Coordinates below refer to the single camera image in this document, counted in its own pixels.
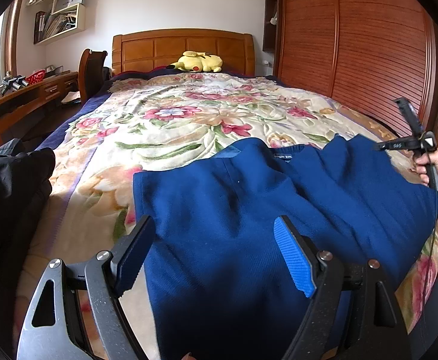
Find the blue suit jacket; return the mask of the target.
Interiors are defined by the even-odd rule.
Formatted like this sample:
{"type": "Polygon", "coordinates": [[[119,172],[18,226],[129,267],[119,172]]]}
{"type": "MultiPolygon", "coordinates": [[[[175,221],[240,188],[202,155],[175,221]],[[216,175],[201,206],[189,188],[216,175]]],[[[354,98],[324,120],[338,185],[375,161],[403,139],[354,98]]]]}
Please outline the blue suit jacket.
{"type": "Polygon", "coordinates": [[[438,193],[360,135],[321,149],[236,141],[137,173],[133,200],[155,223],[145,275],[162,359],[279,359],[317,289],[294,233],[342,263],[377,259],[398,286],[438,219],[438,193]]]}

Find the wooden louvered wardrobe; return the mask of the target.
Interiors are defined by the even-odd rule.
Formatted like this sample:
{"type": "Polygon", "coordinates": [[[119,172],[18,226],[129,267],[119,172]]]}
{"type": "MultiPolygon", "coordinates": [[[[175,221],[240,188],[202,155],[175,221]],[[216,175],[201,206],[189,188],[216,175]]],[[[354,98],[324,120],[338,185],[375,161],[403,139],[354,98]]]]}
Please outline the wooden louvered wardrobe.
{"type": "Polygon", "coordinates": [[[266,0],[264,47],[284,84],[323,94],[399,135],[408,99],[438,119],[438,27],[417,0],[266,0]]]}

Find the black garment pile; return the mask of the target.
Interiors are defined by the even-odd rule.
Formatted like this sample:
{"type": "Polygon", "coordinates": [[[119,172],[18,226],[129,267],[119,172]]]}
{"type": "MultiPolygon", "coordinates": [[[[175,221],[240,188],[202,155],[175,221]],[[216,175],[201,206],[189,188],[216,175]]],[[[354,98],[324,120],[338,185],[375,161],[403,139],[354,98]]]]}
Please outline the black garment pile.
{"type": "Polygon", "coordinates": [[[55,165],[50,148],[27,152],[17,138],[0,147],[0,345],[7,351],[20,272],[51,194],[55,165]]]}

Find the wooden desk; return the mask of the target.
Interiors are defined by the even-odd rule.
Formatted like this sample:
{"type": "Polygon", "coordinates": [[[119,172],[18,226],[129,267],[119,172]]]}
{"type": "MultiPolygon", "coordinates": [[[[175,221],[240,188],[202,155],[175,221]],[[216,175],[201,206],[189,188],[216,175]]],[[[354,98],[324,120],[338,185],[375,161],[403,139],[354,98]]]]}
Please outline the wooden desk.
{"type": "Polygon", "coordinates": [[[67,72],[1,97],[0,146],[3,134],[12,126],[44,107],[56,108],[74,89],[78,89],[78,72],[67,72]]]}

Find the yellow Pikachu plush toy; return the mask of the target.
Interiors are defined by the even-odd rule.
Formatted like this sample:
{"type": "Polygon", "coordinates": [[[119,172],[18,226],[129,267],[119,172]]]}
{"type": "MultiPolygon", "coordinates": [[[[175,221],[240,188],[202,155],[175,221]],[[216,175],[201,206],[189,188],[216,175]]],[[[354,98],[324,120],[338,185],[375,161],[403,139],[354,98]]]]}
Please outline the yellow Pikachu plush toy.
{"type": "Polygon", "coordinates": [[[188,50],[177,62],[171,63],[166,68],[182,72],[220,72],[222,64],[222,59],[217,55],[188,50]]]}

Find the floral bed blanket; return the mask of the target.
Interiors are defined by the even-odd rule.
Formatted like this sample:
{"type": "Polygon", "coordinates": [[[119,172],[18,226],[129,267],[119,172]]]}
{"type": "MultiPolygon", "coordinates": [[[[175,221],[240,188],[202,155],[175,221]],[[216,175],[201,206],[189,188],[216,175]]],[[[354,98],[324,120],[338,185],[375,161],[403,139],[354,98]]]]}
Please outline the floral bed blanket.
{"type": "Polygon", "coordinates": [[[265,77],[114,77],[38,149],[17,357],[420,358],[438,185],[394,139],[265,77]]]}

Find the black gadget on desk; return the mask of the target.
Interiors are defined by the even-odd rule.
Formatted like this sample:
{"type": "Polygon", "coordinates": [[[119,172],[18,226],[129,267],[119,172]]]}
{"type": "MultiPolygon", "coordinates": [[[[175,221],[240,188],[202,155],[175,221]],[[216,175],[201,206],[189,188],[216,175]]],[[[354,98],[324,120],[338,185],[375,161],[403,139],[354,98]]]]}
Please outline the black gadget on desk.
{"type": "Polygon", "coordinates": [[[24,76],[6,76],[1,83],[1,95],[4,96],[9,91],[17,91],[29,85],[24,76]]]}

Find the red basket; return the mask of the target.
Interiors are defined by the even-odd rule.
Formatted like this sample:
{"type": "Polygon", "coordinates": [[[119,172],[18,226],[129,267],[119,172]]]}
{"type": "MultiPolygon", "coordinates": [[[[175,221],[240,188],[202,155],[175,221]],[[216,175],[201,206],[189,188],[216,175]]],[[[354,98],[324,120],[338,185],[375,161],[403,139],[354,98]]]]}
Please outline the red basket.
{"type": "Polygon", "coordinates": [[[25,81],[29,85],[34,85],[34,84],[37,84],[39,82],[42,82],[44,80],[44,78],[45,78],[45,75],[46,75],[46,70],[45,69],[40,69],[40,70],[37,70],[36,72],[33,72],[29,76],[27,76],[25,78],[25,81]]]}

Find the wooden bed headboard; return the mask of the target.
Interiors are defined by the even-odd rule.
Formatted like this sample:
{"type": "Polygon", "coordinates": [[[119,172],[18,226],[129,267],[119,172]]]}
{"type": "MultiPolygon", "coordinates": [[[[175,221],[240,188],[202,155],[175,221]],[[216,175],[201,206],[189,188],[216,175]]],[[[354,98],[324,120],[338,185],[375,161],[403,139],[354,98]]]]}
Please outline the wooden bed headboard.
{"type": "Polygon", "coordinates": [[[170,28],[116,35],[112,41],[112,73],[150,72],[178,61],[185,51],[206,52],[223,61],[222,70],[253,77],[253,36],[205,28],[170,28]]]}

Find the wooden desk chair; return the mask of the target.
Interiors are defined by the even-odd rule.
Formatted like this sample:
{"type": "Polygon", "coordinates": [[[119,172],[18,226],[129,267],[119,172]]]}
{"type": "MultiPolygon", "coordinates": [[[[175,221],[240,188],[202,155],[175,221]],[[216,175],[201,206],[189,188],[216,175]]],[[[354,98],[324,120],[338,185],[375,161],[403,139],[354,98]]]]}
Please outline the wooden desk chair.
{"type": "Polygon", "coordinates": [[[78,68],[78,88],[84,106],[103,88],[109,69],[104,67],[107,51],[93,51],[85,49],[78,68]]]}

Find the white wall shelf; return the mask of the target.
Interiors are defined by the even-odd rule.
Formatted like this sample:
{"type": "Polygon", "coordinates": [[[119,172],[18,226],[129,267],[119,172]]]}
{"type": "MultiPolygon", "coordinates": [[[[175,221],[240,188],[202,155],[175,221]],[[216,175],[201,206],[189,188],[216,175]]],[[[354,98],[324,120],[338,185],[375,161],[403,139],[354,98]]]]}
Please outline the white wall shelf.
{"type": "Polygon", "coordinates": [[[85,0],[43,0],[34,17],[34,45],[59,41],[86,28],[85,0]]]}

